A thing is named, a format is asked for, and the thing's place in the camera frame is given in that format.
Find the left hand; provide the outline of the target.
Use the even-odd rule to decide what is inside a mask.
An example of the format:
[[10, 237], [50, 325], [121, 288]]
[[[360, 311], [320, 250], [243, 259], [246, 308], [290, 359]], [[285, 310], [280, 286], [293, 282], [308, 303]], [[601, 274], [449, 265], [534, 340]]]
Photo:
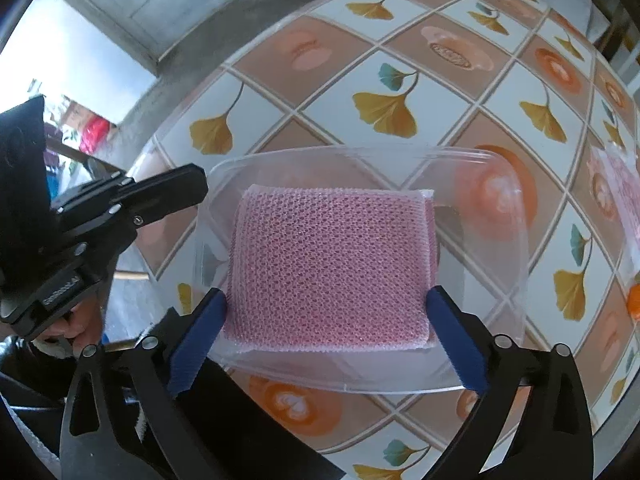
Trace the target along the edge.
[[75, 352], [81, 352], [88, 344], [97, 344], [103, 333], [103, 305], [106, 297], [107, 292], [100, 287], [72, 307], [70, 312], [56, 320], [38, 338], [40, 340], [68, 339], [72, 342], [72, 349]]

